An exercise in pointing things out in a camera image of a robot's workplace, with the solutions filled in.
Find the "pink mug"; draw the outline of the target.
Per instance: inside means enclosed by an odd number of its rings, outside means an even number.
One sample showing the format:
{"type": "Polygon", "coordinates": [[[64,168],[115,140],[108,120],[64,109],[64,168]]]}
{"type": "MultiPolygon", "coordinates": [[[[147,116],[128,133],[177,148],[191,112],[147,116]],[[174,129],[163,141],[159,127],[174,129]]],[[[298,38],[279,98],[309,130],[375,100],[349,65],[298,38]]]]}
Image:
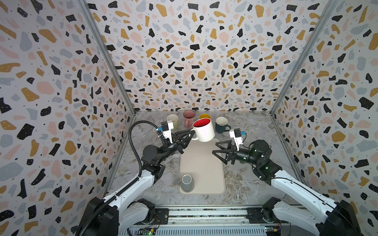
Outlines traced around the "pink mug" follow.
{"type": "Polygon", "coordinates": [[[187,110],[183,113],[184,117],[184,126],[187,129],[191,129],[193,123],[195,122],[195,112],[192,110],[187,110]]]}

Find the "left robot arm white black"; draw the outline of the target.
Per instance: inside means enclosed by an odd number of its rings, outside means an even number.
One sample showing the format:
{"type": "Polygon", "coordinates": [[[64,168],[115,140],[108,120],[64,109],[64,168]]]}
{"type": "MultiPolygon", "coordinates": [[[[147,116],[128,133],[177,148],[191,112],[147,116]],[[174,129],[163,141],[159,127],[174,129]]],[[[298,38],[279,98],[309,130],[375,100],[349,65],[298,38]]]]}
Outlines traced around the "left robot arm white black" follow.
{"type": "Polygon", "coordinates": [[[85,208],[76,231],[77,236],[117,236],[138,222],[149,224],[154,219],[155,205],[137,197],[152,187],[162,176],[165,166],[161,163],[176,152],[188,147],[194,130],[178,131],[167,138],[161,147],[144,148],[141,174],[104,198],[93,198],[85,208]]]}

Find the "grey mug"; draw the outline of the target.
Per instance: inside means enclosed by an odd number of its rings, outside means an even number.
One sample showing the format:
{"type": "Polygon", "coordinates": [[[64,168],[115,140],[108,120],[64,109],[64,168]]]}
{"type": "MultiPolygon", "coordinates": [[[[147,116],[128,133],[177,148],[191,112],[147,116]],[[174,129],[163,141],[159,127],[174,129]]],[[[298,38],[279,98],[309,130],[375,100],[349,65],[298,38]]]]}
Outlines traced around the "grey mug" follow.
{"type": "Polygon", "coordinates": [[[181,177],[181,180],[180,180],[180,188],[184,191],[184,192],[191,192],[194,188],[194,180],[192,178],[191,175],[189,174],[185,174],[181,177]]]}

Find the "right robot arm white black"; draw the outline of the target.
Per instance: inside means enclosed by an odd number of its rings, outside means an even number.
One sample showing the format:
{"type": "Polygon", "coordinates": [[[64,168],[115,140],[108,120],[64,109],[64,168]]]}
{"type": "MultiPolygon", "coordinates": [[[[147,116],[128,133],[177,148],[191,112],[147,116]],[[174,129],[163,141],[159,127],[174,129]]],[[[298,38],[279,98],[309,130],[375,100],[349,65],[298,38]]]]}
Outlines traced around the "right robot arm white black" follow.
{"type": "Polygon", "coordinates": [[[270,145],[264,140],[252,142],[248,148],[241,148],[231,140],[217,142],[212,154],[224,164],[250,164],[254,174],[297,201],[301,207],[291,206],[283,200],[272,197],[263,206],[260,217],[267,223],[285,221],[294,224],[315,236],[360,236],[354,209],[350,203],[336,202],[291,176],[281,166],[270,160],[270,145]]]}

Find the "light green mug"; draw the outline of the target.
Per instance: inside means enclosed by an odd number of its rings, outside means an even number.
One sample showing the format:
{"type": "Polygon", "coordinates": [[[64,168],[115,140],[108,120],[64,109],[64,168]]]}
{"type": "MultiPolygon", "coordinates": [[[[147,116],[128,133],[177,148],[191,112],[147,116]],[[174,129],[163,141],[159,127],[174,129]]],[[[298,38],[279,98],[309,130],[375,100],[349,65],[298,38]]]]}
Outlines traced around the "light green mug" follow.
{"type": "Polygon", "coordinates": [[[166,118],[167,121],[171,121],[173,123],[173,130],[177,130],[179,127],[179,117],[175,114],[168,115],[166,118]]]}

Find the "white mug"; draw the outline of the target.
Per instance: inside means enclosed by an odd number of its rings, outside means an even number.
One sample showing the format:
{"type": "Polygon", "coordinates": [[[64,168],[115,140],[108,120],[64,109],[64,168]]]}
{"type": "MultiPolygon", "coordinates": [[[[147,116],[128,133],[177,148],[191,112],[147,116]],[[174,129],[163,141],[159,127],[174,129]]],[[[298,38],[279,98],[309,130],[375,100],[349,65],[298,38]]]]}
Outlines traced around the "white mug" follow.
{"type": "Polygon", "coordinates": [[[193,123],[193,131],[195,136],[192,140],[200,142],[209,142],[215,137],[215,131],[210,118],[198,119],[193,123]]]}

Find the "dark green mug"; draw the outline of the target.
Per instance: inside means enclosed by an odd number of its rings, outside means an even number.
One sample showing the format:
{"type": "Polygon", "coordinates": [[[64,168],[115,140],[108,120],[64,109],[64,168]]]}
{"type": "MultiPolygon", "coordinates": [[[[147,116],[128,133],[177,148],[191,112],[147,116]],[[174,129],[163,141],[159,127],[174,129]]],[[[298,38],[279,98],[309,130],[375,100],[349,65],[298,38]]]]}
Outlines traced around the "dark green mug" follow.
{"type": "Polygon", "coordinates": [[[215,130],[218,134],[222,134],[226,131],[231,130],[231,126],[228,125],[228,120],[225,117],[218,117],[216,118],[216,126],[215,130]]]}

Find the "light blue mug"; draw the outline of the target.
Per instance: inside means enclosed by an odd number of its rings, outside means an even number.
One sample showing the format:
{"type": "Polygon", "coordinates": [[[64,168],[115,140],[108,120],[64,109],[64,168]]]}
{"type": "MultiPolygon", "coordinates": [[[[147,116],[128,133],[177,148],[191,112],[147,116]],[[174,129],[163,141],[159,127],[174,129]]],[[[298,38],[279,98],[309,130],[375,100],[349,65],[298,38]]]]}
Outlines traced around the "light blue mug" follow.
{"type": "Polygon", "coordinates": [[[207,118],[207,119],[211,119],[211,116],[210,116],[209,114],[201,114],[201,115],[199,116],[199,118],[200,118],[200,119],[205,119],[205,118],[207,118]]]}

